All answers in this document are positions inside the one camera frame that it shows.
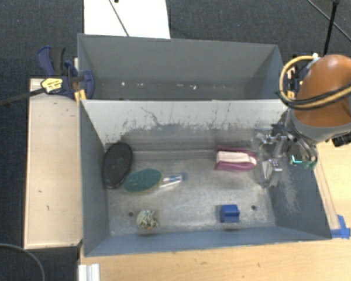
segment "yellow label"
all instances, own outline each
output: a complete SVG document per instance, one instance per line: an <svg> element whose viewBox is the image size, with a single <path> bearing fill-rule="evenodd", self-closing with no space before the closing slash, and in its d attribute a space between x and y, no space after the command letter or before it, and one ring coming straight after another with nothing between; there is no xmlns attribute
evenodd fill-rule
<svg viewBox="0 0 351 281"><path fill-rule="evenodd" d="M63 87L63 80L60 78L47 78L41 83L47 93L59 90Z"/></svg>

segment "bin floor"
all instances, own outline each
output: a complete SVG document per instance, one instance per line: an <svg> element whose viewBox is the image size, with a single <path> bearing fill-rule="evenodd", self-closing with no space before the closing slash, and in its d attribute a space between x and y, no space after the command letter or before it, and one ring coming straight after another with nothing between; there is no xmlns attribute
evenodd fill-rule
<svg viewBox="0 0 351 281"><path fill-rule="evenodd" d="M123 187L107 190L112 236L275 226L269 193L255 182L260 178L259 165L249 172L214 170L211 150L135 152L134 160L132 172L151 167L163 174L186 172L188 179L140 194ZM219 222L218 206L224 204L238 205L239 223ZM141 210L155 210L159 225L141 230L136 225Z"/></svg>

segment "dark gray carpet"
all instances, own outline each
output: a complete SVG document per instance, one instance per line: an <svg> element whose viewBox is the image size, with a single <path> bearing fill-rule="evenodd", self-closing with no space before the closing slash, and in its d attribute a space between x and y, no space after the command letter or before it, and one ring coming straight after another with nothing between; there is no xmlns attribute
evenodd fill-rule
<svg viewBox="0 0 351 281"><path fill-rule="evenodd" d="M328 21L305 0L166 0L171 37L273 43L283 60L321 52ZM331 0L313 0L327 15ZM351 0L341 0L336 23L351 36ZM0 0L0 99L27 91L42 74L35 53L50 44L77 54L82 0ZM351 57L351 44L333 30L330 53ZM21 245L26 173L26 101L0 108L0 242ZM47 280L74 280L77 251L37 251ZM24 255L0 250L0 280L40 280Z"/></svg>

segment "white paper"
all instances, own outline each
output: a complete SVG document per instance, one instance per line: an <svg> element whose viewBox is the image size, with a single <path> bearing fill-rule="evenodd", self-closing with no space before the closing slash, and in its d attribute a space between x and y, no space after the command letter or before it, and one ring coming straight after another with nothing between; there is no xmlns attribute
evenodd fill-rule
<svg viewBox="0 0 351 281"><path fill-rule="evenodd" d="M111 0L129 36L169 39L165 0ZM84 0L84 33L126 36L109 0Z"/></svg>

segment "blue tape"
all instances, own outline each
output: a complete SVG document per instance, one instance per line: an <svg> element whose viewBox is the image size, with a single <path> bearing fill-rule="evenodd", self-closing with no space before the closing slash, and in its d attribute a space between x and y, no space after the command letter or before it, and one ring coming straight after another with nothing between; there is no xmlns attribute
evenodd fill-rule
<svg viewBox="0 0 351 281"><path fill-rule="evenodd" d="M340 228L331 230L333 238L346 238L349 239L351 237L351 228L346 227L345 219L342 215L337 215Z"/></svg>

